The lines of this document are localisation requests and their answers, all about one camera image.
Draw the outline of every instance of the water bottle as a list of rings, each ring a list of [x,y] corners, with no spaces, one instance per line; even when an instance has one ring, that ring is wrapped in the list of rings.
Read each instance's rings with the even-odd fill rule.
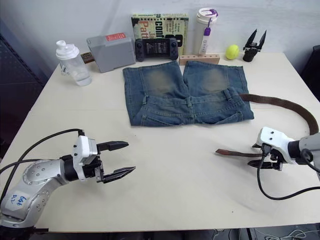
[[[86,86],[92,82],[91,76],[79,49],[74,44],[66,44],[64,40],[56,42],[56,57],[60,60],[61,73],[71,75],[79,86]]]

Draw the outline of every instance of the belt loop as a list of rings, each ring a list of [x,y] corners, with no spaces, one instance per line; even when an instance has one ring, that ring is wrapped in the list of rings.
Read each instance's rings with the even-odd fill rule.
[[[188,108],[192,107],[190,97],[186,98],[186,104],[187,104]]]
[[[148,95],[144,95],[142,105],[147,104],[147,97],[148,97]]]
[[[228,89],[225,89],[225,90],[223,90],[223,92],[224,92],[224,95],[226,96],[226,99],[227,99],[228,101],[231,101],[231,100],[232,100],[232,97],[231,97],[231,95],[230,95],[229,90],[228,90]]]

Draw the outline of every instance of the game controller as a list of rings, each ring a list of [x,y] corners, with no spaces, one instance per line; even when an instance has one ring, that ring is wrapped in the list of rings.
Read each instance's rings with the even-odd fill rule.
[[[135,58],[142,62],[145,58],[169,58],[179,56],[178,42],[175,38],[149,38],[135,40]]]

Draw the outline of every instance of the red label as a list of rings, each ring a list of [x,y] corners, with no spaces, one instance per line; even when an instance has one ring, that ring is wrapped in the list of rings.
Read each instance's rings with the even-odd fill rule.
[[[107,36],[105,36],[105,38],[107,41],[113,41],[113,40],[118,40],[118,39],[125,39],[126,35],[123,32],[121,32],[121,33],[107,35]]]

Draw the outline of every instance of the white bottle cap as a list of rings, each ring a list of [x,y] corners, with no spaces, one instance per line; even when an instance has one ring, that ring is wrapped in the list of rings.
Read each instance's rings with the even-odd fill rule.
[[[79,49],[74,44],[66,44],[64,40],[55,43],[57,49],[55,55],[59,60],[74,59],[79,54]]]
[[[210,25],[217,21],[218,19],[218,12],[211,7],[204,7],[199,9],[196,14],[196,21],[201,24],[208,25],[210,21]]]

